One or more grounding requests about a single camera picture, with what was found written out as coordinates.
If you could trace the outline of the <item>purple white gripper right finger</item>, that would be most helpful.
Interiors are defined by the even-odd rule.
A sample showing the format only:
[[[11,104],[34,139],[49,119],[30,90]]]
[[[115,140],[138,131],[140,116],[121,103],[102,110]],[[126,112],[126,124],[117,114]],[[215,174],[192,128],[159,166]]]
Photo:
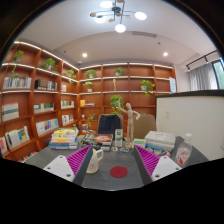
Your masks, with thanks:
[[[143,182],[154,182],[181,170],[168,156],[157,156],[138,146],[134,146],[134,157]]]

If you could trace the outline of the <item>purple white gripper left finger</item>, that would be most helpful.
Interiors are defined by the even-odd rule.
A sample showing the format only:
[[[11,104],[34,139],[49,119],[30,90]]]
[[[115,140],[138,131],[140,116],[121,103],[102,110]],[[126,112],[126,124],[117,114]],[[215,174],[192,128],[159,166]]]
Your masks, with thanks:
[[[91,157],[92,146],[87,145],[68,156],[57,156],[44,170],[70,182],[82,182]]]

